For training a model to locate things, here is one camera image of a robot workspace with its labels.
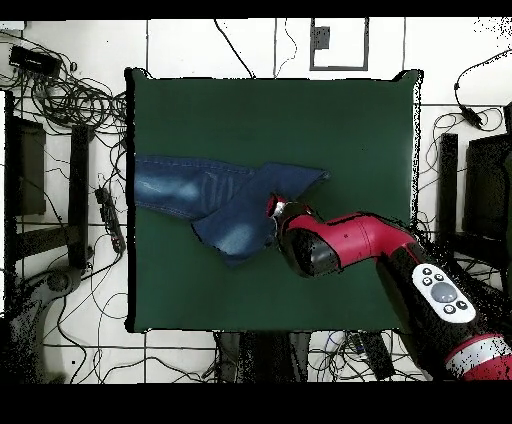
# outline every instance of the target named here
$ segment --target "white floor tile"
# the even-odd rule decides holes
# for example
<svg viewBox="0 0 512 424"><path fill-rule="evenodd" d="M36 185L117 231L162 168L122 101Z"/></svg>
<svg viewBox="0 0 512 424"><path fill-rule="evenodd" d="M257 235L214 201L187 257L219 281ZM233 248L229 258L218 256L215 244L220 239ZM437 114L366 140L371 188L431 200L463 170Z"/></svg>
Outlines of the white floor tile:
<svg viewBox="0 0 512 424"><path fill-rule="evenodd" d="M147 334L148 347L215 348L210 331L151 330Z"/></svg>
<svg viewBox="0 0 512 424"><path fill-rule="evenodd" d="M273 18L219 20L231 43L258 78L273 77ZM310 18L289 18L286 31L297 45L280 78L380 78L391 79L402 69L403 18L370 18L368 72L309 71ZM278 19L276 72L293 57L295 45ZM155 78L249 78L249 74L217 31L213 20L151 20L149 71Z"/></svg>
<svg viewBox="0 0 512 424"><path fill-rule="evenodd" d="M143 349L101 349L101 361L98 364L96 349L86 349L87 358L84 365L73 380L73 384L138 384L144 382ZM84 358L83 352L76 347L45 347L46 369L50 373L65 373L66 383L69 383Z"/></svg>
<svg viewBox="0 0 512 424"><path fill-rule="evenodd" d="M468 67L511 46L510 35L492 28L500 18L407 18L405 68L422 69L423 103L456 103L453 86ZM462 104L506 105L512 101L512 57L468 72L460 81Z"/></svg>
<svg viewBox="0 0 512 424"><path fill-rule="evenodd" d="M219 19L247 67L258 78L271 78L274 19ZM149 21L149 66L155 78L250 78L213 19Z"/></svg>
<svg viewBox="0 0 512 424"><path fill-rule="evenodd" d="M148 383L172 383L180 377L183 377L183 372L196 373L201 376L212 364L215 358L215 352L213 350L148 349L147 357L156 357L164 364L175 368L175 370L167 368L165 365L161 364L155 359L148 359L146 365L146 381ZM191 377L197 380L199 377L196 374L191 375ZM187 383L191 381L192 380L190 380L187 376L179 380L181 383Z"/></svg>
<svg viewBox="0 0 512 424"><path fill-rule="evenodd" d="M90 227L91 244L102 234L104 231L101 227ZM110 238L102 237L96 246L94 269L99 270L110 265L115 257ZM144 336L128 333L124 326L128 310L127 261L127 256L124 256L108 273L104 271L94 276L92 284L91 279L83 281L80 287L68 296L66 310L61 320L61 328L68 337L71 336L78 343L89 346L143 346ZM63 302L56 301L48 312L45 322L46 343L64 343L58 329L55 328L62 307Z"/></svg>
<svg viewBox="0 0 512 424"><path fill-rule="evenodd" d="M118 94L126 89L126 67L146 65L146 21L34 21L24 36L66 54L77 78L92 78Z"/></svg>
<svg viewBox="0 0 512 424"><path fill-rule="evenodd" d="M279 19L277 67L293 56L294 46L284 32L284 19ZM287 30L297 43L297 54L283 66L279 78L345 79L374 78L389 80L402 70L403 18L370 17L368 71L309 71L311 18L288 19Z"/></svg>

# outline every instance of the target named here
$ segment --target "jeans leg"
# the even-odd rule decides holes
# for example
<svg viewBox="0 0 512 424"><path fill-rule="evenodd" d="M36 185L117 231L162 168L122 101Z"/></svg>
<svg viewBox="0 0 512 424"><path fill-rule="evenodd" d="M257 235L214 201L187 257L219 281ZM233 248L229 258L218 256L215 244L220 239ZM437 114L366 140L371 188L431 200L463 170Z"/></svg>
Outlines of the jeans leg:
<svg viewBox="0 0 512 424"><path fill-rule="evenodd" d="M135 205L187 220L224 206L254 175L238 165L200 158L135 156Z"/></svg>

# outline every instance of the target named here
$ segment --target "tile grout line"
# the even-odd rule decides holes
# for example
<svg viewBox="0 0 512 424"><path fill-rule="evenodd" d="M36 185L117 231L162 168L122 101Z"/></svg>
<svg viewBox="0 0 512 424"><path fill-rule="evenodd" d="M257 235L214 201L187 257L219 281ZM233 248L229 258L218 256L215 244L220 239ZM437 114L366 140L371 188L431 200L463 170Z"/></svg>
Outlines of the tile grout line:
<svg viewBox="0 0 512 424"><path fill-rule="evenodd" d="M405 70L405 36L407 34L407 17L404 16L404 42L402 45L402 71Z"/></svg>
<svg viewBox="0 0 512 424"><path fill-rule="evenodd" d="M149 19L146 19L146 72L149 72Z"/></svg>
<svg viewBox="0 0 512 424"><path fill-rule="evenodd" d="M43 343L44 347L52 347L52 348L77 348L75 345L72 344L53 344L53 343ZM95 346L95 345L89 345L84 346L82 345L84 349L119 349L119 350L143 350L144 346L110 346L110 345L102 345L102 346ZM150 350L196 350L199 352L205 351L215 351L215 347L190 347L190 346L147 346L145 349Z"/></svg>
<svg viewBox="0 0 512 424"><path fill-rule="evenodd" d="M24 31L21 30L21 39L23 40L24 39ZM25 74L21 74L21 95L23 96L24 94L24 91L23 91L23 79L25 77ZM24 103L24 99L22 98L21 101L20 101L20 105L21 105L21 119L23 119L23 103ZM24 216L21 215L21 234L25 234L25 220L24 220ZM25 258L21 258L21 279L24 281L25 280Z"/></svg>
<svg viewBox="0 0 512 424"><path fill-rule="evenodd" d="M149 67L149 19L146 19L146 72ZM148 346L148 333L144 333L144 384L147 383L147 346Z"/></svg>
<svg viewBox="0 0 512 424"><path fill-rule="evenodd" d="M25 224L26 225L41 225L41 226L44 226L44 225L60 225L60 223L58 222L35 222L35 221L25 221ZM67 225L68 222L64 222L62 221L62 224L64 225ZM87 224L88 227L104 227L105 224L96 224L96 223L90 223L90 224ZM128 224L119 224L120 227L127 227Z"/></svg>
<svg viewBox="0 0 512 424"><path fill-rule="evenodd" d="M147 352L148 352L148 349L147 349L147 344L148 342L148 333L144 333L144 384L147 383Z"/></svg>

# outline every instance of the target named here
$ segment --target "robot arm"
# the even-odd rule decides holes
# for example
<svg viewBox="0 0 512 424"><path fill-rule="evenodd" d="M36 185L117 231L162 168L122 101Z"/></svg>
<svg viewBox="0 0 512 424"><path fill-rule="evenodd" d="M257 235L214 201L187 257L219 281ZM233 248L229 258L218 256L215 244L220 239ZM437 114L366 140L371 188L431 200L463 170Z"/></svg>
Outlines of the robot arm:
<svg viewBox="0 0 512 424"><path fill-rule="evenodd" d="M273 196L267 215L279 248L303 277L342 271L373 258L400 317L413 335L419 366L462 380L512 379L512 349L458 276L442 267L415 237L383 218L357 213L321 222L309 207Z"/></svg>

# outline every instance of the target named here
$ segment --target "round button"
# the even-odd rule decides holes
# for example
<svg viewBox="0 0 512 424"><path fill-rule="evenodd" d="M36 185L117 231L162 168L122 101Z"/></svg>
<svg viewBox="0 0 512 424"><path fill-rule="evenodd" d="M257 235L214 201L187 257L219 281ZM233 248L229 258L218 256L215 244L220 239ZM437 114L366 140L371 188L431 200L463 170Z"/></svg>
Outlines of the round button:
<svg viewBox="0 0 512 424"><path fill-rule="evenodd" d="M447 314L455 313L455 307L452 305L446 305L443 309Z"/></svg>
<svg viewBox="0 0 512 424"><path fill-rule="evenodd" d="M430 294L439 303L450 303L457 299L457 291L448 283L436 283Z"/></svg>
<svg viewBox="0 0 512 424"><path fill-rule="evenodd" d="M457 301L455 304L457 305L457 308L462 309L463 311L468 309L468 304L462 300Z"/></svg>

